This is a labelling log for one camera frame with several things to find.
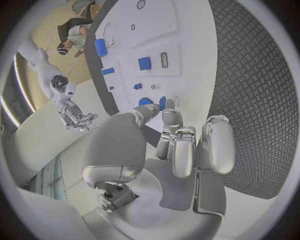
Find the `person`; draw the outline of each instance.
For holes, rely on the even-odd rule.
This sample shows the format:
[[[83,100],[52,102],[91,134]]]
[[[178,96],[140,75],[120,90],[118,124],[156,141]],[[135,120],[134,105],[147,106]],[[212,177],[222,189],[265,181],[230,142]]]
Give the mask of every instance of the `person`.
[[[68,37],[67,40],[64,42],[61,42],[57,46],[57,50],[60,51],[59,54],[65,55],[69,52],[69,50],[75,46],[78,50],[78,52],[75,54],[75,58],[79,57],[81,54],[84,53],[84,48],[86,44],[86,38],[90,29],[90,24],[83,24],[83,25],[77,25],[72,27],[68,31]]]

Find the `curved white wall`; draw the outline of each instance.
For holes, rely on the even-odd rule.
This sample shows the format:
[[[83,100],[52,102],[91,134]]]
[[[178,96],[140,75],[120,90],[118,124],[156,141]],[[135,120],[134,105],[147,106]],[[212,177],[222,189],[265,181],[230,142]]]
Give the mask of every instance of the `curved white wall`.
[[[90,129],[96,128],[109,117],[92,80],[77,85],[72,100],[84,114],[99,115]],[[30,181],[49,161],[86,134],[66,130],[57,112],[53,102],[47,102],[20,126],[8,143],[6,161],[17,181]]]

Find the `blue object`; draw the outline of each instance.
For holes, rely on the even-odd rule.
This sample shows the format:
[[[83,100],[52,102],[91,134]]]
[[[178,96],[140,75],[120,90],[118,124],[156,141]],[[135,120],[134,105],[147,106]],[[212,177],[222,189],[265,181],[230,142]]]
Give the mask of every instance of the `blue object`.
[[[143,87],[142,84],[141,84],[141,83],[138,83],[138,84],[134,85],[133,89],[139,90],[139,89],[141,89],[142,87]]]
[[[142,106],[142,105],[145,105],[145,104],[153,104],[153,101],[148,97],[143,97],[138,101],[139,106]]]
[[[115,70],[114,70],[113,67],[108,68],[108,69],[103,69],[103,70],[101,70],[102,75],[112,74],[112,73],[114,73],[114,72],[115,72]]]
[[[138,59],[139,69],[142,70],[150,70],[151,69],[151,60],[150,57],[142,57]]]
[[[166,101],[167,99],[165,96],[162,96],[161,99],[159,99],[159,108],[161,111],[165,109]]]
[[[108,51],[107,51],[106,45],[105,45],[105,41],[103,38],[97,39],[95,41],[95,47],[96,47],[98,57],[102,58],[108,54]]]

